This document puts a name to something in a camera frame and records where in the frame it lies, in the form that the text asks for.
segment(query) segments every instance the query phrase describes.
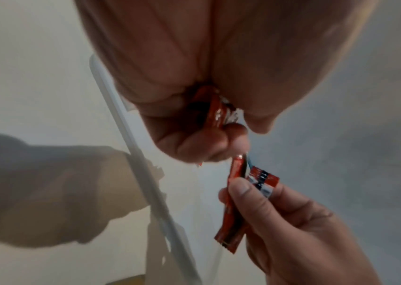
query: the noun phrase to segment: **hand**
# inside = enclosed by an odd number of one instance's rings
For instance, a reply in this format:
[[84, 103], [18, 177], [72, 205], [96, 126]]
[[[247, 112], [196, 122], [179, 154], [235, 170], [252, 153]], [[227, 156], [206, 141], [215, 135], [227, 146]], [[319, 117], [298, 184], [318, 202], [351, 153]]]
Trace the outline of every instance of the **hand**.
[[75, 0], [118, 91], [156, 145], [185, 162], [249, 149], [234, 124], [202, 130], [188, 105], [212, 83], [266, 133], [348, 49], [377, 0]]
[[324, 206], [282, 184], [269, 199], [243, 178], [228, 191], [252, 228], [247, 252], [269, 285], [381, 284], [351, 232]]

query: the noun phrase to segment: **gray background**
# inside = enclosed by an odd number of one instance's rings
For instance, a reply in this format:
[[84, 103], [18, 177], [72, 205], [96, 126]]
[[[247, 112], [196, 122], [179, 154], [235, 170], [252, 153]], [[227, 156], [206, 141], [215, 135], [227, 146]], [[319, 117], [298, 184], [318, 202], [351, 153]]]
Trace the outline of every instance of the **gray background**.
[[335, 72], [251, 140], [254, 164], [338, 213], [401, 284], [401, 0], [381, 1]]

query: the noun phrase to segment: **bare skin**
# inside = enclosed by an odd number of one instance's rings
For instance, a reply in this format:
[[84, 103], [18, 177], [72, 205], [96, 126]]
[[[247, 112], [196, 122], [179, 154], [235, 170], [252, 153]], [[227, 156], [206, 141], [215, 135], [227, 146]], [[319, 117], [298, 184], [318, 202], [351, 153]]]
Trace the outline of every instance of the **bare skin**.
[[228, 191], [252, 227], [247, 252], [267, 284], [381, 284], [349, 229], [324, 206], [282, 184], [269, 199], [243, 178]]
[[377, 0], [75, 0], [119, 92], [165, 153], [220, 161], [249, 150], [239, 124], [203, 130], [188, 105], [216, 85], [251, 130], [311, 91], [346, 52]]

